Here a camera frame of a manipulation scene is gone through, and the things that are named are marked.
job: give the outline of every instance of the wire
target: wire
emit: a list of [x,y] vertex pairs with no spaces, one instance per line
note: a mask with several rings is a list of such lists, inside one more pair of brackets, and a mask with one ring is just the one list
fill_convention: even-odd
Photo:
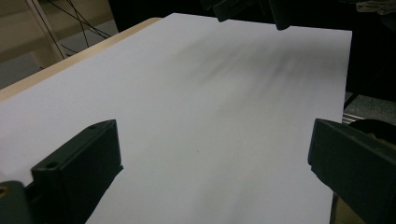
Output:
[[359,94],[358,93],[353,93],[349,98],[347,98],[346,102],[344,103],[344,110],[347,109],[347,107],[356,99],[358,98]]
[[[71,13],[67,12],[67,11],[64,10],[63,8],[61,8],[61,7],[59,7],[58,5],[54,4],[51,0],[48,0],[48,1],[49,1],[49,3],[50,3],[51,5],[53,5],[54,7],[58,8],[58,9],[61,10],[62,12],[66,13],[66,14],[69,15],[70,17],[74,18],[74,19],[77,20],[77,21],[81,21],[79,18],[73,16]],[[88,22],[86,22],[86,21],[81,21],[81,22],[84,23],[85,25],[91,27],[94,31],[92,31],[92,30],[89,30],[89,31],[93,32],[94,34],[99,35],[99,36],[101,36],[101,37],[104,38],[104,39],[107,39],[107,38],[111,37],[111,35],[107,34],[107,33],[104,32],[104,31],[101,31],[101,30],[97,29],[96,27],[90,25],[90,24],[89,24]]]
[[44,25],[46,26],[47,31],[49,32],[49,35],[50,35],[50,37],[52,38],[53,43],[55,44],[56,48],[57,48],[57,49],[59,50],[59,52],[61,53],[62,58],[64,59],[64,55],[62,54],[62,51],[61,51],[61,49],[59,48],[59,46],[58,46],[58,44],[57,44],[57,42],[56,42],[56,40],[55,40],[55,37],[52,35],[52,32],[50,31],[50,28],[48,27],[48,25],[47,25],[46,22],[44,21],[44,18],[43,18],[43,16],[41,15],[40,11],[38,10],[37,6],[35,5],[35,2],[32,1],[32,3],[33,3],[33,5],[35,6],[35,10],[37,11],[37,13],[38,13],[38,15],[40,16],[41,20],[43,21]]
[[79,53],[78,51],[75,51],[75,50],[73,50],[73,49],[70,49],[70,48],[68,48],[67,46],[65,46],[65,45],[61,45],[62,47],[64,47],[65,49],[68,49],[68,50],[70,50],[70,51],[72,51],[73,53]]
[[87,36],[85,35],[85,30],[84,30],[84,27],[82,26],[82,21],[79,19],[79,13],[78,13],[78,11],[77,11],[77,9],[75,8],[75,6],[73,5],[73,2],[72,2],[72,0],[66,0],[68,3],[69,3],[69,5],[75,10],[75,13],[76,13],[76,16],[77,16],[77,18],[78,18],[78,21],[79,21],[79,26],[81,27],[81,31],[82,31],[82,33],[84,34],[84,38],[85,38],[85,43],[87,44],[87,48],[89,48],[90,47],[90,44],[88,44],[88,39],[87,39]]
[[[79,15],[85,22],[88,23],[88,21],[85,20],[85,18],[81,15],[81,13],[79,13],[79,11],[77,11],[77,13],[78,13],[78,15]],[[93,26],[92,26],[92,28],[95,29],[97,32],[101,32],[101,33],[103,33],[104,35],[107,35],[107,37],[111,37],[111,35],[108,35],[108,34],[107,34],[106,32],[104,32],[104,31],[101,31],[101,30],[99,30],[99,29],[96,29],[96,28],[93,27]]]

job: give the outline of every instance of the table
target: table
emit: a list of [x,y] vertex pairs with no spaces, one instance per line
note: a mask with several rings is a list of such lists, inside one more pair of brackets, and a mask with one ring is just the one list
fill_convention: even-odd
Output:
[[116,119],[124,170],[88,223],[328,223],[306,158],[315,118],[342,119],[350,38],[173,14],[3,99],[0,181]]
[[60,61],[56,64],[54,64],[53,66],[46,68],[32,76],[29,76],[9,87],[3,88],[2,90],[0,90],[0,102],[5,101],[6,99],[27,90],[28,88],[34,86],[35,84],[63,71],[64,69],[66,69],[67,67],[78,63],[84,59],[87,59],[89,57],[91,57],[92,55],[100,52],[103,49],[106,49],[116,43],[118,43],[119,41],[121,41],[122,39],[135,34],[136,32],[144,29],[145,27],[151,25],[152,23],[156,22],[160,20],[160,18],[151,18],[149,20],[143,21],[139,24],[137,24],[136,26],[118,34],[115,36],[112,36],[109,39],[106,39],[98,44],[96,44],[93,47],[90,47],[88,49],[85,49],[83,51],[81,51],[80,53],[77,53],[75,55],[73,55],[72,57],[68,57],[63,61]]

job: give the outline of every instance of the white paper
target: white paper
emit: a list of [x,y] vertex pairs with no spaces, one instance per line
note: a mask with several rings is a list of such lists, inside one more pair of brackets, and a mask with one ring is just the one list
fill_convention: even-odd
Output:
[[88,223],[328,223],[316,118],[341,121],[351,33],[173,14],[0,104],[0,181],[116,119],[124,170]]

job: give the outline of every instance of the floor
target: floor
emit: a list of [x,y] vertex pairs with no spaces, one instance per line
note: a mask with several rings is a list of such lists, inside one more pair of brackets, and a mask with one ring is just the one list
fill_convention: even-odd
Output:
[[[118,32],[114,21],[103,23],[96,28],[109,35],[115,35]],[[85,33],[89,46],[103,40],[101,36],[92,32],[86,31]],[[64,50],[68,55],[73,55],[87,48],[83,33],[61,40],[61,43],[67,48]],[[0,89],[24,79],[41,69],[35,64],[29,53],[5,63],[0,63]],[[350,92],[346,93],[346,100],[350,95]],[[379,119],[396,125],[396,102],[361,95],[345,110],[343,122],[349,123],[357,119]]]

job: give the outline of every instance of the black object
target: black object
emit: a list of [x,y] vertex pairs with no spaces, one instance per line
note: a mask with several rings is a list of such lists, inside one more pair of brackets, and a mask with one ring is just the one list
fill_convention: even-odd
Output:
[[0,183],[0,223],[85,223],[121,170],[116,121],[96,123],[34,166],[26,189]]
[[366,224],[396,223],[396,149],[356,128],[316,119],[308,163]]
[[260,0],[201,0],[201,4],[205,10],[213,8],[219,21],[226,21],[259,1]]
[[199,0],[108,0],[119,32],[139,22],[166,17],[174,12],[214,17],[202,8]]

